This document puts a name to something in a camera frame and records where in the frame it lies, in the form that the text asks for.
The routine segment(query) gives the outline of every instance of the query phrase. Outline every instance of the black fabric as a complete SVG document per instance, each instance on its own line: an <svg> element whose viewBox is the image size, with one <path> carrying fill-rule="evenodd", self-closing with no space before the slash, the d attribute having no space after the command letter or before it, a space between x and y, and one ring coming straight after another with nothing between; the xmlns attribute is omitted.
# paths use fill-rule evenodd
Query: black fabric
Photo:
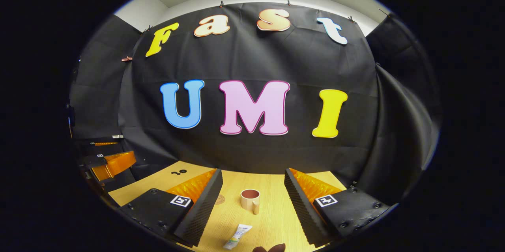
<svg viewBox="0 0 505 252"><path fill-rule="evenodd" d="M407 195L433 156L442 111L428 55L391 14L368 36L377 65L379 118L358 184L392 205Z"/></svg>
<svg viewBox="0 0 505 252"><path fill-rule="evenodd" d="M118 135L119 89L128 63L122 62L140 32L111 15L84 47L70 88L75 108L74 138Z"/></svg>
<svg viewBox="0 0 505 252"><path fill-rule="evenodd" d="M283 32L260 31L258 14L267 8L289 12L292 26ZM195 37L198 22L210 15L227 15L229 31ZM331 18L342 27L348 44L334 42L316 18ZM174 22L159 53L146 58L153 33ZM171 126L163 112L159 87L176 82L179 115L189 114L187 80L201 79L202 119L191 129ZM287 81L285 123L289 132L267 136L258 131L224 135L224 94L218 85L242 80L258 98L270 80ZM343 103L336 138L316 138L323 101L319 92L338 89L348 94ZM282 174L292 167L303 172L332 170L356 180L374 139L377 119L375 62L357 24L339 15L287 4L231 4L194 11L151 27L142 35L121 84L119 125L127 150L138 157L133 167L159 166L177 160L250 173Z"/></svg>

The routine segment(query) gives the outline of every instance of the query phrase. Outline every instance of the toothpaste tube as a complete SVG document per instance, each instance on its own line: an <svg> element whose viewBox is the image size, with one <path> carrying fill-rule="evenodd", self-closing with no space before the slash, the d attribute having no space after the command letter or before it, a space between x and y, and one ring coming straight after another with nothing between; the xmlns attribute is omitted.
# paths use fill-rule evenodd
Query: toothpaste tube
<svg viewBox="0 0 505 252"><path fill-rule="evenodd" d="M253 228L251 225L239 224L237 231L235 234L233 234L232 238L223 246L223 248L228 250L235 248L240 238L251 228Z"/></svg>

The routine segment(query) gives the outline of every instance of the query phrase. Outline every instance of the pink letter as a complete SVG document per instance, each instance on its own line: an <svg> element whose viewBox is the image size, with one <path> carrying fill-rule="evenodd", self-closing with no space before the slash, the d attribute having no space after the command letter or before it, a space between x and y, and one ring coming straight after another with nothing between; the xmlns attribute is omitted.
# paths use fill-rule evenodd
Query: pink letter
<svg viewBox="0 0 505 252"><path fill-rule="evenodd" d="M288 128L284 123L284 103L289 83L279 80L267 82L256 102L240 80L224 81L219 85L219 89L224 92L225 105L224 125L219 129L221 133L236 135L242 131L242 127L237 124L238 114L247 132L251 134L258 126L263 113L265 122L260 127L260 133L269 136L287 133Z"/></svg>

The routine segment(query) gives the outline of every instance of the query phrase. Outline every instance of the beige mug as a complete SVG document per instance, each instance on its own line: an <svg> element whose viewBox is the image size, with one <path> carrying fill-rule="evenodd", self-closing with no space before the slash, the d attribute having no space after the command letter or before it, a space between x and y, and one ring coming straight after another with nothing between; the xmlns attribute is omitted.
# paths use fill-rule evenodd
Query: beige mug
<svg viewBox="0 0 505 252"><path fill-rule="evenodd" d="M240 192L240 204L248 211L252 210L254 214L260 212L260 192L255 189L245 189Z"/></svg>

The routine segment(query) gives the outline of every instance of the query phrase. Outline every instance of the white wall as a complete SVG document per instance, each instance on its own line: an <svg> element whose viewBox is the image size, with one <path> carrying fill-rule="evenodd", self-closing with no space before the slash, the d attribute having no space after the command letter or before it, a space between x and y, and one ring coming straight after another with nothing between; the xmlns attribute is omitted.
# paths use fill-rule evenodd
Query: white wall
<svg viewBox="0 0 505 252"><path fill-rule="evenodd" d="M188 0L187 2L183 2L181 4L177 4L168 8L161 16L157 18L157 22L151 25L157 25L161 22L165 22L172 18L178 17L179 15L184 15L185 13L190 13L192 11L198 11L199 9L219 6L221 1L223 1L225 5L238 4L241 2L278 2L287 4L287 0ZM298 6L306 6L310 8L320 9L321 11L328 11L330 13L335 13L336 15L341 15L345 18L352 16L352 19L358 23L365 36L367 36L373 29L375 29L375 27L379 25L379 22L372 20L368 16L331 0L289 0L289 2Z"/></svg>
<svg viewBox="0 0 505 252"><path fill-rule="evenodd" d="M159 18L167 11L168 7L160 0L131 0L114 14L139 31L144 31L149 25L158 24Z"/></svg>

